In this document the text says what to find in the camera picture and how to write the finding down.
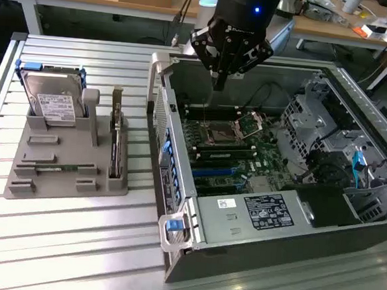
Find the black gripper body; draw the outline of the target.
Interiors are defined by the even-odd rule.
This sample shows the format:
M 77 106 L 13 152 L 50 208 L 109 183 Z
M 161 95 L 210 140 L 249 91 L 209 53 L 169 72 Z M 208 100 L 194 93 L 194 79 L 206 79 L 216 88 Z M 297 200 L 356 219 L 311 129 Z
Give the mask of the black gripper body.
M 226 41 L 239 43 L 249 38 L 254 43 L 266 40 L 268 28 L 280 0 L 217 0 L 209 21 L 209 35 L 219 55 Z

